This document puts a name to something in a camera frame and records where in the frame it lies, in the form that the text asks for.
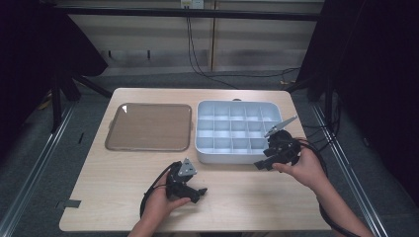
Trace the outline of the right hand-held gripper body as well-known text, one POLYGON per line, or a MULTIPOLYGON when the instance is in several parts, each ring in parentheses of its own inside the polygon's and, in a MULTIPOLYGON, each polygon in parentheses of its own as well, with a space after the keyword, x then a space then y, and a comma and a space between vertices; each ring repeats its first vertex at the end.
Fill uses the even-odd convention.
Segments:
POLYGON ((265 134, 265 137, 268 139, 269 147, 279 147, 281 149, 281 152, 278 155, 285 159, 285 162, 282 164, 291 163, 294 165, 299 159, 299 141, 294 139, 291 134, 285 130, 285 127, 295 119, 297 119, 297 116, 281 121, 272 126, 265 134))

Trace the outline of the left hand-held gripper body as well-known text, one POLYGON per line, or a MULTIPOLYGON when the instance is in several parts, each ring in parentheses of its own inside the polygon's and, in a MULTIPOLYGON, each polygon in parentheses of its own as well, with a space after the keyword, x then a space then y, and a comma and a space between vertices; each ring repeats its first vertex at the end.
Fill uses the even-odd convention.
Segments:
POLYGON ((196 174, 197 170, 189 158, 172 163, 166 178, 166 196, 188 198, 189 195, 197 195, 196 190, 187 185, 196 174))

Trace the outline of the light blue divided storage box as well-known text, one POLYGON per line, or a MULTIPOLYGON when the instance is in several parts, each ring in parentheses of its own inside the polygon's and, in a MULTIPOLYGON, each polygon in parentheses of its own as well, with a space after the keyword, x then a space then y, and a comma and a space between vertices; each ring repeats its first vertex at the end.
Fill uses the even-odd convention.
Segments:
POLYGON ((207 164, 253 164, 264 160, 266 134, 283 121, 270 102, 201 101, 197 108, 195 147, 207 164))

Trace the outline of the person's left hand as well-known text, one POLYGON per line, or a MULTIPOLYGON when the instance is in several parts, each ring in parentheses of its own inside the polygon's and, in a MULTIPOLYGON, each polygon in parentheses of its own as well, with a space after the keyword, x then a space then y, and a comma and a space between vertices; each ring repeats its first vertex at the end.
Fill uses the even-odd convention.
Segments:
POLYGON ((165 173, 153 186, 154 190, 145 203, 142 220, 160 224, 173 210, 191 201, 188 197, 169 199, 166 196, 167 175, 168 173, 165 173))

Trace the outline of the person's right hand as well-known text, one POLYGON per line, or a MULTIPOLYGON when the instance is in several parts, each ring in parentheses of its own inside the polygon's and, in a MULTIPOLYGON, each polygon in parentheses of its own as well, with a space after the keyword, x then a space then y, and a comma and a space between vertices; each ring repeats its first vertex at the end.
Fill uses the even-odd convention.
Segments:
POLYGON ((330 185, 318 158, 308 148, 301 149, 300 158, 295 165, 274 163, 272 167, 281 173, 291 175, 315 193, 324 191, 330 185))

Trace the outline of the brown transparent flat tray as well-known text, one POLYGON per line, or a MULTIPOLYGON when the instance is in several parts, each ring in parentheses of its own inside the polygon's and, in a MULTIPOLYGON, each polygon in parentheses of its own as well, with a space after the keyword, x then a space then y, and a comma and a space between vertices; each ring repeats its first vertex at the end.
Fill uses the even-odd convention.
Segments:
POLYGON ((190 145, 192 108, 184 104, 125 103, 110 124, 113 151, 184 151, 190 145))

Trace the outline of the grey tape piece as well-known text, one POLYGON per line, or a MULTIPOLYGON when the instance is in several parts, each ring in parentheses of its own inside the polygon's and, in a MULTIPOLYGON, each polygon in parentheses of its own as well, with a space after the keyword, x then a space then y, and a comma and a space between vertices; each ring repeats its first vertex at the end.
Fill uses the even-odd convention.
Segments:
POLYGON ((59 201, 56 204, 56 208, 57 209, 66 209, 66 208, 78 208, 80 205, 81 201, 80 200, 75 200, 75 199, 67 199, 67 200, 62 200, 59 201))

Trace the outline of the dark curtain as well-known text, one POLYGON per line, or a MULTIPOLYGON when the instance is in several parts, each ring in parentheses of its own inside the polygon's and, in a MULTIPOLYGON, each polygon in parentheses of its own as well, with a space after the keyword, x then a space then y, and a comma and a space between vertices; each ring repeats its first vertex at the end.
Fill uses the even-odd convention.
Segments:
POLYGON ((98 76, 108 67, 65 13, 40 0, 0 0, 0 164, 58 69, 98 76))
POLYGON ((324 0, 297 81, 337 92, 419 207, 419 0, 324 0))

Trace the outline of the black metal stand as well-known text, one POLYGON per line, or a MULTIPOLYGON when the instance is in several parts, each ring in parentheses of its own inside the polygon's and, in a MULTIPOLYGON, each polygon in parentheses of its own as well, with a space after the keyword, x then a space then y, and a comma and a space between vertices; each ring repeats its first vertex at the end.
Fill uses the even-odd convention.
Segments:
POLYGON ((93 83, 87 77, 74 71, 64 69, 61 66, 56 66, 51 77, 51 101, 53 112, 52 133, 55 133, 58 130, 63 121, 61 113, 61 94, 64 94, 70 102, 77 102, 81 98, 81 93, 77 89, 76 82, 101 94, 105 98, 112 97, 110 91, 93 83))

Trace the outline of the black horizontal metal bar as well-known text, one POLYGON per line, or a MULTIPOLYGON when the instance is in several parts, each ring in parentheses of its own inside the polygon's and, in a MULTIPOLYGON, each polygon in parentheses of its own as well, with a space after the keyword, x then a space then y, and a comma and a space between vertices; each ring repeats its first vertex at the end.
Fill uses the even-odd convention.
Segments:
POLYGON ((111 7, 82 7, 55 6, 57 11, 71 15, 104 15, 104 16, 138 16, 138 17, 184 17, 184 18, 219 18, 245 20, 281 20, 317 22, 320 14, 283 13, 283 12, 255 12, 255 11, 226 11, 200 9, 165 9, 165 8, 111 8, 111 7))

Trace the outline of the metal floor rail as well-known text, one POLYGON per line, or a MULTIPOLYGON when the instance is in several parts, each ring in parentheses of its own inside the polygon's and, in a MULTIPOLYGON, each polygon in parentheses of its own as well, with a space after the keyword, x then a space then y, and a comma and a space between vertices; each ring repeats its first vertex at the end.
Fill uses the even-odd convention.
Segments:
POLYGON ((56 129, 55 132, 49 135, 48 140, 43 147, 42 152, 39 155, 38 160, 31 170, 28 178, 23 183, 23 186, 20 188, 16 198, 0 222, 0 237, 12 237, 13 232, 22 214, 24 213, 25 208, 34 193, 35 188, 38 185, 41 176, 47 164, 49 163, 54 150, 56 149, 57 144, 59 143, 64 131, 67 128, 68 123, 73 116, 75 106, 75 103, 70 103, 61 114, 61 125, 56 129))
POLYGON ((357 175, 354 172, 354 169, 352 168, 351 163, 349 162, 343 148, 341 147, 340 142, 336 138, 336 135, 326 127, 326 118, 324 112, 321 110, 317 103, 312 104, 311 107, 319 125, 321 126, 321 129, 323 130, 328 145, 332 150, 332 153, 337 160, 337 163, 340 166, 346 181, 348 182, 348 185, 357 201, 357 204, 361 209, 362 214, 364 215, 366 222, 376 237, 389 237, 380 217, 377 214, 376 209, 368 198, 357 175))

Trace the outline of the white wall outlet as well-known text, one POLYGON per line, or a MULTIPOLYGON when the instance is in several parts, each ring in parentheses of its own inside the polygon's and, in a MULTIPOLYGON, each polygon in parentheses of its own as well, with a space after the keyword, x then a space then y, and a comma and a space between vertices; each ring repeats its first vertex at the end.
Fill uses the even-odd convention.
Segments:
POLYGON ((205 8, 204 0, 180 0, 182 9, 198 9, 203 10, 205 8))

